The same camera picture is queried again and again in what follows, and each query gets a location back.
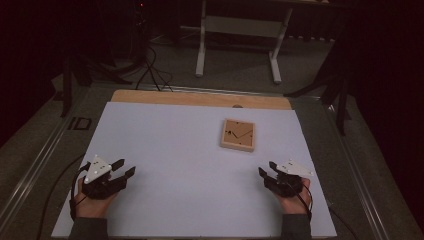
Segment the white tabletop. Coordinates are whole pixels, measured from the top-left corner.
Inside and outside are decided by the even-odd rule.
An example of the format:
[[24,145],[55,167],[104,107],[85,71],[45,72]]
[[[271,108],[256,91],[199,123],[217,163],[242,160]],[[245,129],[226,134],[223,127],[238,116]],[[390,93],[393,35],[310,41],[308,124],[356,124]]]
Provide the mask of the white tabletop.
[[[226,118],[256,124],[254,152],[219,146]],[[108,103],[83,164],[96,154],[125,159],[114,177],[137,167],[110,207],[111,237],[276,237],[281,210],[258,167],[272,173],[269,161],[291,158],[315,172],[292,110]],[[311,182],[312,236],[336,236],[318,177]],[[71,227],[66,201],[52,236]]]

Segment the dark sleeve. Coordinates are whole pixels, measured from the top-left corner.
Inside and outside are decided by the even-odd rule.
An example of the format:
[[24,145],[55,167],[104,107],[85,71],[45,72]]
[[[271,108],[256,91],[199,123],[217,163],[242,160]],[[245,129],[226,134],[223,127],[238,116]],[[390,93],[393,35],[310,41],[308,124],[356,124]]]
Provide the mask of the dark sleeve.
[[281,239],[306,240],[312,239],[311,225],[306,214],[283,214]]
[[108,240],[105,218],[76,218],[69,240]]

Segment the clock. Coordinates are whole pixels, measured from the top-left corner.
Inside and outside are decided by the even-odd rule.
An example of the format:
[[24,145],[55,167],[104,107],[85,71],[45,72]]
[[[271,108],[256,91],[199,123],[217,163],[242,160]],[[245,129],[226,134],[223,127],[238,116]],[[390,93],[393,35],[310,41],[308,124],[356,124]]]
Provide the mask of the clock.
[[253,152],[255,150],[255,124],[225,119],[221,147]]

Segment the human hand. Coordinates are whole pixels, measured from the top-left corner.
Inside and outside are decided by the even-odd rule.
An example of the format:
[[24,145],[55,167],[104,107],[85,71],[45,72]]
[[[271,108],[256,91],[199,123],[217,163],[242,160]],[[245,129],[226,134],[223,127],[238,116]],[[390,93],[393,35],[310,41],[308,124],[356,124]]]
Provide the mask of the human hand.
[[[309,195],[308,189],[311,184],[311,181],[307,178],[302,178],[302,183],[305,185],[302,188],[302,192],[299,193],[299,196],[305,201],[306,205],[311,204],[312,198]],[[280,202],[281,208],[283,209],[284,214],[307,214],[308,210],[305,208],[303,203],[299,200],[297,196],[290,198],[283,198],[280,195],[274,193]]]
[[109,205],[118,195],[118,193],[115,193],[103,200],[91,199],[81,192],[82,184],[83,178],[78,179],[78,194],[74,198],[75,203],[77,203],[76,217],[104,218],[106,216]]

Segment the white table leg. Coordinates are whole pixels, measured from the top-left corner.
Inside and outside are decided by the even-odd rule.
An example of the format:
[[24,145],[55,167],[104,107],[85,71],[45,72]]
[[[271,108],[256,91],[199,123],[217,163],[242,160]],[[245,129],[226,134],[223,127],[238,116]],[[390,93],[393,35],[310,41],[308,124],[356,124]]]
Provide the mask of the white table leg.
[[281,83],[280,69],[278,68],[277,56],[280,51],[281,44],[283,43],[284,35],[286,33],[287,27],[289,25],[290,16],[293,12],[293,8],[287,9],[286,16],[284,21],[281,24],[281,30],[277,38],[277,45],[274,48],[274,51],[269,52],[269,60],[271,62],[272,76],[274,77],[274,83]]
[[205,27],[206,20],[206,0],[202,1],[202,19],[200,21],[200,47],[199,54],[197,55],[197,65],[196,65],[196,77],[203,76],[203,68],[205,66]]

